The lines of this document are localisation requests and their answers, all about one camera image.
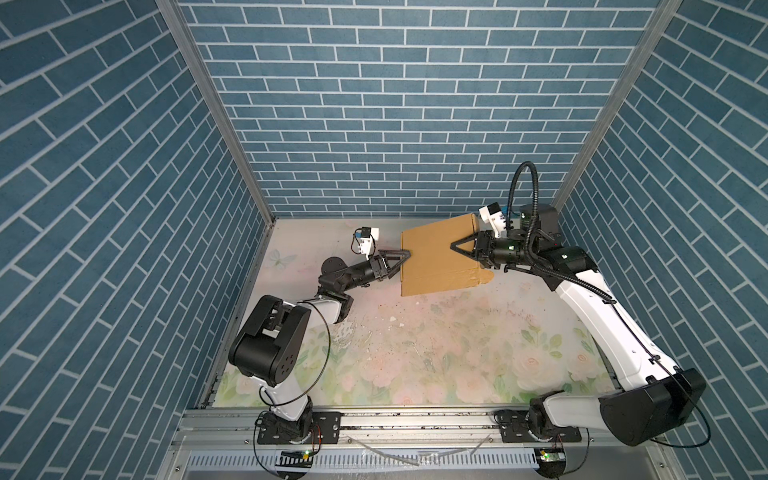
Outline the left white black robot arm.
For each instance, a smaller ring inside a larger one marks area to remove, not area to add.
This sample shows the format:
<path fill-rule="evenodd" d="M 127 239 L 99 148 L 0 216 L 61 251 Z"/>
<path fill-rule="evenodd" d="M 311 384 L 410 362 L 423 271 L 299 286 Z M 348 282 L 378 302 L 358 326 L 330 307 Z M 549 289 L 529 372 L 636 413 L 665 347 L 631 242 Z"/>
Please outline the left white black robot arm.
<path fill-rule="evenodd" d="M 410 257 L 407 250 L 381 250 L 354 265 L 330 257 L 322 264 L 314 297 L 296 303 L 272 295 L 258 300 L 231 343 L 228 363 L 257 386 L 267 425 L 299 439 L 310 433 L 310 389 L 300 387 L 293 374 L 306 333 L 345 320 L 354 303 L 349 290 L 395 277 Z"/>

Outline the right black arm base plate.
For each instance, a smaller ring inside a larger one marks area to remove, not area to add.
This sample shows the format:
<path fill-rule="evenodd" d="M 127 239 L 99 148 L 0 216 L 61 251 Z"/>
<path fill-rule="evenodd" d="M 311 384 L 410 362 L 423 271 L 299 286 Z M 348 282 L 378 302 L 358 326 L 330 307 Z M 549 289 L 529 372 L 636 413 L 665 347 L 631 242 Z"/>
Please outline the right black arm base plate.
<path fill-rule="evenodd" d="M 504 443 L 579 443 L 581 432 L 575 427 L 557 427 L 541 412 L 499 409 L 491 414 Z"/>

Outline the brown cardboard paper box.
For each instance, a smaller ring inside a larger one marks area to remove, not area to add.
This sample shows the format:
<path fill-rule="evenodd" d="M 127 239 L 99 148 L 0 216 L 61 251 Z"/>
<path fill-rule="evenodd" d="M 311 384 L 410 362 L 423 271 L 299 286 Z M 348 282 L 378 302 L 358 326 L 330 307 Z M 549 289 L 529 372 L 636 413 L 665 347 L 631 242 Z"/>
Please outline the brown cardboard paper box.
<path fill-rule="evenodd" d="M 410 258 L 401 268 L 403 297 L 473 288 L 490 283 L 494 273 L 451 249 L 454 241 L 479 231 L 474 214 L 414 227 L 401 234 Z"/>

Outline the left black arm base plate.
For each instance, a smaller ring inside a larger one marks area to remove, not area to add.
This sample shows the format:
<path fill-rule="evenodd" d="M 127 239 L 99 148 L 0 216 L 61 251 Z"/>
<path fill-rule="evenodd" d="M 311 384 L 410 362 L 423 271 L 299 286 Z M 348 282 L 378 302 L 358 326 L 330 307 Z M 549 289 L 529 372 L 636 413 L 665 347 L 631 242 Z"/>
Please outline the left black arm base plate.
<path fill-rule="evenodd" d="M 304 413 L 296 421 L 285 420 L 272 412 L 266 412 L 256 430 L 259 445 L 308 444 L 313 434 L 316 443 L 337 444 L 342 414 L 338 411 Z"/>

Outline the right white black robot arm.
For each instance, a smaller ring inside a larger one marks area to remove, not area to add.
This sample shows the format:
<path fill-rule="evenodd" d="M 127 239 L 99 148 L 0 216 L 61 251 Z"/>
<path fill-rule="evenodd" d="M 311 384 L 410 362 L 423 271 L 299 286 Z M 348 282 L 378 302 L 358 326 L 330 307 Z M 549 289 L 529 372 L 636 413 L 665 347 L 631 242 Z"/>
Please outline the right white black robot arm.
<path fill-rule="evenodd" d="M 542 279 L 578 315 L 615 386 L 598 396 L 553 391 L 534 398 L 527 416 L 533 436 L 549 441 L 563 429 L 596 429 L 637 446 L 658 442 L 660 435 L 703 413 L 704 377 L 694 368 L 682 369 L 650 339 L 584 249 L 563 245 L 552 206 L 525 206 L 518 226 L 497 203 L 482 207 L 479 217 L 487 229 L 452 242 L 451 249 L 486 269 Z"/>

